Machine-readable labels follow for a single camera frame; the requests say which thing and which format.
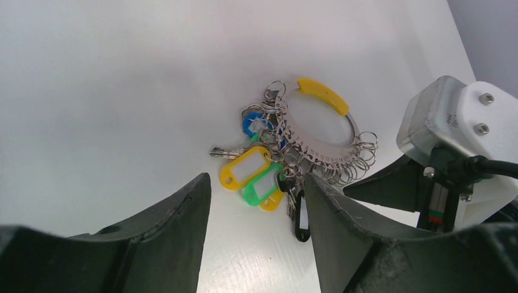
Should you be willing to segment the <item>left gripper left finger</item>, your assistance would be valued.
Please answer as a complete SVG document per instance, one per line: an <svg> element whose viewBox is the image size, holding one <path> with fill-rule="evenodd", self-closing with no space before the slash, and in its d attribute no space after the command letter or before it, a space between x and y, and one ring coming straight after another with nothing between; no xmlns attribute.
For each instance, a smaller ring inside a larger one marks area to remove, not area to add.
<svg viewBox="0 0 518 293"><path fill-rule="evenodd" d="M118 246L109 292L196 292L210 205L211 179L201 173L149 208L73 239Z"/></svg>

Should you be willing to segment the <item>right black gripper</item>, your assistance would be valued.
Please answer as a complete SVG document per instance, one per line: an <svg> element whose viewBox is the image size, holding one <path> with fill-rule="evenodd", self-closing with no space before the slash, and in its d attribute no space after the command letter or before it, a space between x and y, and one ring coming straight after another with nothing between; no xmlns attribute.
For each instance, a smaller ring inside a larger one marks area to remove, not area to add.
<svg viewBox="0 0 518 293"><path fill-rule="evenodd" d="M424 167L406 155L375 174L343 188L352 199L419 212L417 228L449 233L465 226L467 205L473 190L460 193L423 177Z"/></svg>

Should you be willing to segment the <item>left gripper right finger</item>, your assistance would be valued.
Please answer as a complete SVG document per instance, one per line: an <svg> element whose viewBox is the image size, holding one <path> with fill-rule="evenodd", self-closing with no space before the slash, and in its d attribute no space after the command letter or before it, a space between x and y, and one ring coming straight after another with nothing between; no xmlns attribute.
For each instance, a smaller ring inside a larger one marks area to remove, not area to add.
<svg viewBox="0 0 518 293"><path fill-rule="evenodd" d="M437 279L421 244L430 233L349 199L316 175L305 177L321 292L424 292Z"/></svg>

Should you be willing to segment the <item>yellow tagged key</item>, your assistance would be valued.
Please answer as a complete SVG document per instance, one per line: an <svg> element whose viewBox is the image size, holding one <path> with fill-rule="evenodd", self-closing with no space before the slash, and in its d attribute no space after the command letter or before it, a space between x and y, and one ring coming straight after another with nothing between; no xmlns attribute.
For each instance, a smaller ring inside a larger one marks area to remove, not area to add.
<svg viewBox="0 0 518 293"><path fill-rule="evenodd" d="M264 211L275 211L281 203L283 196L284 193L277 189L260 204L260 207Z"/></svg>
<svg viewBox="0 0 518 293"><path fill-rule="evenodd" d="M230 159L219 174L221 185L228 190L239 190L248 184L271 164L270 150L265 146L256 145L247 148L225 150L214 147L209 152L211 157Z"/></svg>

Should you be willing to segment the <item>black tagged key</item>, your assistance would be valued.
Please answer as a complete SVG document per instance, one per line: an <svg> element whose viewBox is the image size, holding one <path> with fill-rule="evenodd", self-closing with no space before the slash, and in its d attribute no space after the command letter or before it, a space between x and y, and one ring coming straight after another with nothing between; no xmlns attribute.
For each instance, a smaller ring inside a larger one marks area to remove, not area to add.
<svg viewBox="0 0 518 293"><path fill-rule="evenodd" d="M305 193L300 190L296 195L294 234L299 242L307 242L310 239L310 227L308 221L307 202Z"/></svg>
<svg viewBox="0 0 518 293"><path fill-rule="evenodd" d="M281 192L287 194L287 214L293 221L296 213L297 177L291 169L285 167L277 174L277 185Z"/></svg>

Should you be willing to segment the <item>large metal keyring yellow handle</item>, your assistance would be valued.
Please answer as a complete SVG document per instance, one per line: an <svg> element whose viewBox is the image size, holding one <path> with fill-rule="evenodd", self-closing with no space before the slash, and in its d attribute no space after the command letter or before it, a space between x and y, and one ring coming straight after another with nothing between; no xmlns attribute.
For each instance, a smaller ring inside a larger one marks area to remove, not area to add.
<svg viewBox="0 0 518 293"><path fill-rule="evenodd" d="M376 134L360 131L348 103L321 82L273 81L264 103L275 119L277 148L290 164L343 187L366 177L376 162Z"/></svg>

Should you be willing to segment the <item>green tagged key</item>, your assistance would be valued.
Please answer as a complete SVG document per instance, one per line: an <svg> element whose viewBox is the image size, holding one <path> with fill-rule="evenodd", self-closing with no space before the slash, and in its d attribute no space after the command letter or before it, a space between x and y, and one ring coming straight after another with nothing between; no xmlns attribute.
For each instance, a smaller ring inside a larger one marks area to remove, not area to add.
<svg viewBox="0 0 518 293"><path fill-rule="evenodd" d="M274 192L278 192L280 189L277 183L277 175L281 169L280 164L271 164L267 170L246 184L242 190L245 202L251 206L258 206Z"/></svg>

